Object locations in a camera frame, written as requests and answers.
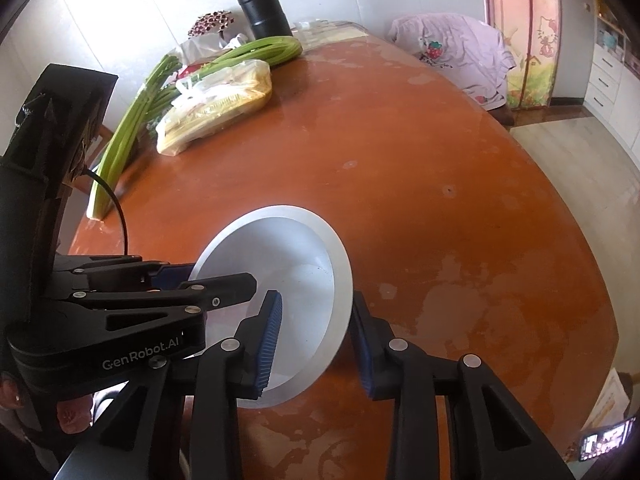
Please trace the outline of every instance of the wooden chair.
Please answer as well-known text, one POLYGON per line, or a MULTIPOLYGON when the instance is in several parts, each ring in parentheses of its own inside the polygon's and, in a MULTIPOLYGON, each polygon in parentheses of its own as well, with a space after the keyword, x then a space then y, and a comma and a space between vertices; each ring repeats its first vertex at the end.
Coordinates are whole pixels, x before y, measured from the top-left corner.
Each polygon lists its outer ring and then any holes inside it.
MULTIPOLYGON (((108 129, 103 124, 98 128, 97 137, 95 137, 94 142, 92 142, 91 146, 87 151, 85 161, 88 168, 92 167, 98 156, 102 153, 102 150, 105 148, 107 143, 113 137, 113 132, 108 129)), ((83 193, 89 195, 91 193, 91 186, 93 180, 91 180, 88 176, 80 176, 74 180, 74 187, 82 191, 83 193)))
POLYGON ((510 129, 510 127, 514 126, 516 123, 516 118, 508 104, 503 104, 500 108, 489 110, 489 113, 496 121, 507 129, 510 129))

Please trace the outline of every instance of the black thermos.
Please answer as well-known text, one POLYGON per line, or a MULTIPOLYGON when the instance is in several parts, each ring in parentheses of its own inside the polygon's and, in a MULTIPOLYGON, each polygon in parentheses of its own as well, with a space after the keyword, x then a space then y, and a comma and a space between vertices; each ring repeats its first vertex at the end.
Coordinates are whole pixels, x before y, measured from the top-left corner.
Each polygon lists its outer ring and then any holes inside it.
POLYGON ((255 39, 293 36, 279 0, 238 0, 255 39))

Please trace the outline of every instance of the black cable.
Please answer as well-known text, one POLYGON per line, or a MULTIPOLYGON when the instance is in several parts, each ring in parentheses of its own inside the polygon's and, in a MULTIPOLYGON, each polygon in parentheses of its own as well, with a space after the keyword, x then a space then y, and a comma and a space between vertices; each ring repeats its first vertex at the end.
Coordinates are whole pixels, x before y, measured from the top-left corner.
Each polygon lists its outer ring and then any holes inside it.
POLYGON ((89 168, 84 168, 84 171, 82 172, 82 174, 85 174, 86 176, 94 179, 107 192, 107 194, 111 198, 111 201, 113 202, 113 205, 116 206, 116 209, 118 210, 118 215, 120 216, 120 225, 122 227, 122 237, 124 238, 124 255, 127 256, 129 254, 129 234, 127 233, 127 223, 125 222, 124 213, 120 206, 120 201, 118 200, 118 197, 113 192, 111 187, 109 187, 109 184, 107 184, 104 181, 104 179, 97 173, 94 173, 89 168))

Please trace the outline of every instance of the plastic bag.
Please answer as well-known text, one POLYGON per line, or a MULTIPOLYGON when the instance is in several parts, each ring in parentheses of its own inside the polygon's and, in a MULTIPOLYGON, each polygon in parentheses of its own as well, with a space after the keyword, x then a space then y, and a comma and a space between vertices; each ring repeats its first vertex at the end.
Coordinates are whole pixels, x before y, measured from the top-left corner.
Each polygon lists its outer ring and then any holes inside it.
POLYGON ((180 97, 156 126, 158 153, 177 155, 194 139, 214 134, 262 108, 271 97, 269 64, 250 59, 223 68, 196 84, 176 82, 180 97))
POLYGON ((197 69, 222 56, 233 48, 238 48, 249 41, 244 34, 238 34, 226 43, 219 34, 204 34, 189 38, 174 48, 169 54, 175 56, 182 63, 178 72, 178 79, 185 77, 197 69))

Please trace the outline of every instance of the wooden floor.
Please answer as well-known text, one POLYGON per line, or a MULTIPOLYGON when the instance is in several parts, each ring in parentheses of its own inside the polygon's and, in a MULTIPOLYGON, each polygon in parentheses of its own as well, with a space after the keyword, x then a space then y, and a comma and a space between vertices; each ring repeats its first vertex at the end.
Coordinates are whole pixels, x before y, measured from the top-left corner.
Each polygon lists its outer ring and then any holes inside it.
POLYGON ((514 111, 515 126, 527 126, 528 124, 549 123, 551 121, 563 121, 565 119, 580 119, 592 117, 590 111, 584 106, 549 106, 539 110, 514 111))

